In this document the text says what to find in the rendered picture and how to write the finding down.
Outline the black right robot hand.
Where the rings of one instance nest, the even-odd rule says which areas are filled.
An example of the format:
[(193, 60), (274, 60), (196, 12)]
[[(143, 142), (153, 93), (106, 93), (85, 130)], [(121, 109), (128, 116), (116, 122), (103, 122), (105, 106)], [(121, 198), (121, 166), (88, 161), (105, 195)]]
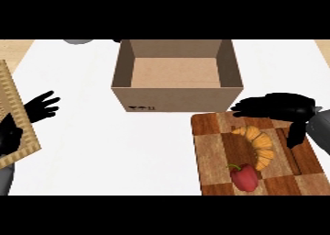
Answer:
[(287, 121), (287, 147), (292, 149), (305, 140), (305, 126), (315, 116), (315, 100), (304, 95), (271, 93), (242, 99), (231, 107), (236, 118), (270, 118)]

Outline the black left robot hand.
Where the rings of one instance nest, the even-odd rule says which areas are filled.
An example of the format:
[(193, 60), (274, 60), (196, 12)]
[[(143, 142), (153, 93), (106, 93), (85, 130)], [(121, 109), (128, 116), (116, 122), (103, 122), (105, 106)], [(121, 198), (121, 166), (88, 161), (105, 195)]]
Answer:
[[(53, 106), (53, 104), (60, 98), (50, 98), (53, 94), (54, 92), (49, 91), (25, 104), (25, 113), (31, 123), (56, 115), (59, 107)], [(18, 151), (22, 135), (23, 130), (16, 127), (12, 114), (7, 114), (0, 122), (0, 158)]]

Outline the golden croissant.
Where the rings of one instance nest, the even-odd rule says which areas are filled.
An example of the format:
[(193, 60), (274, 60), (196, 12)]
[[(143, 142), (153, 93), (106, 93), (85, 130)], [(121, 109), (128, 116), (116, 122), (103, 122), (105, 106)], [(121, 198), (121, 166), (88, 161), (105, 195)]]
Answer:
[(242, 126), (236, 128), (231, 133), (240, 135), (251, 143), (256, 157), (255, 168), (261, 171), (270, 165), (274, 158), (270, 135), (255, 126)]

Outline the checkered wooden cutting board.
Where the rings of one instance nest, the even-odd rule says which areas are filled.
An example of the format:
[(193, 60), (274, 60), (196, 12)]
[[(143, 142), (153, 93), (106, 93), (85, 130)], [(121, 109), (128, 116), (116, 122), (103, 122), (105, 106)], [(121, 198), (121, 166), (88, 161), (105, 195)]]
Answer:
[(234, 117), (230, 112), (197, 114), (190, 119), (200, 190), (205, 195), (243, 195), (230, 172), (242, 164), (255, 164), (248, 140), (231, 131), (252, 125), (273, 140), (274, 159), (256, 173), (255, 195), (330, 195), (330, 184), (308, 142), (287, 147), (289, 123), (268, 118)]

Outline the brown cardboard box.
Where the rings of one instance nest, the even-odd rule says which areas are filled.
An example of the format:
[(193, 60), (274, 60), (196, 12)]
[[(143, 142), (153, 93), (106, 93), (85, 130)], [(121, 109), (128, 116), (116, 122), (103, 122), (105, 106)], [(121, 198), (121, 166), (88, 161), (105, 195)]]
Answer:
[(228, 39), (125, 39), (112, 91), (128, 112), (221, 112), (243, 90)]

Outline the tan wicker tray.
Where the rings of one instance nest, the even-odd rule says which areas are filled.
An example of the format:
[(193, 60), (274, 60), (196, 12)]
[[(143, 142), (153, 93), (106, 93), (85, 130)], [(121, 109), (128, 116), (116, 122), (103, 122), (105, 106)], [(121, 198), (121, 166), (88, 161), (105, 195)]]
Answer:
[(18, 151), (0, 158), (0, 170), (41, 149), (7, 63), (4, 60), (0, 60), (0, 122), (6, 115), (12, 115), (16, 127), (23, 130), (23, 136)]

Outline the grey round object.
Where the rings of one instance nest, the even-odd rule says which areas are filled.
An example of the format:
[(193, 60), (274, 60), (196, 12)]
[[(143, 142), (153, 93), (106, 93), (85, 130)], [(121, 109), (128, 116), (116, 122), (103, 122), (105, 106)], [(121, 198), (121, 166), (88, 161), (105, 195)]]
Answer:
[(93, 39), (65, 39), (65, 42), (68, 42), (72, 45), (82, 45), (91, 41)]

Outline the red bell pepper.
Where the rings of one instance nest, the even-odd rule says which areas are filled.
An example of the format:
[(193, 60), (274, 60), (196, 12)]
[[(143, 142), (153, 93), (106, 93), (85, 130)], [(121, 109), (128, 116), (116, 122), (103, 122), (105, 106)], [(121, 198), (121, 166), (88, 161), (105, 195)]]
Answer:
[(253, 192), (258, 187), (258, 177), (255, 167), (245, 163), (242, 165), (236, 165), (230, 163), (227, 167), (231, 169), (230, 177), (231, 182), (236, 185), (236, 188), (245, 192)]

